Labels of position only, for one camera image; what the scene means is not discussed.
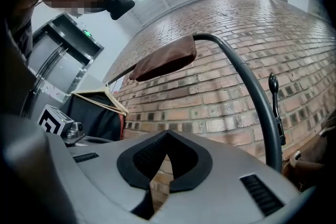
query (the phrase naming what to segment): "brown cushion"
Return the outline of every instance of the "brown cushion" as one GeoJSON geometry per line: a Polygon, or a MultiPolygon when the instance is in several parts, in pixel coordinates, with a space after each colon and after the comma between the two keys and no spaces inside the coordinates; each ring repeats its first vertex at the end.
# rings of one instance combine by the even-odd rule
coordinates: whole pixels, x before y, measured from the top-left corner
{"type": "Polygon", "coordinates": [[[145,81],[175,72],[196,58],[193,36],[185,36],[148,55],[135,66],[130,79],[145,81]]]}

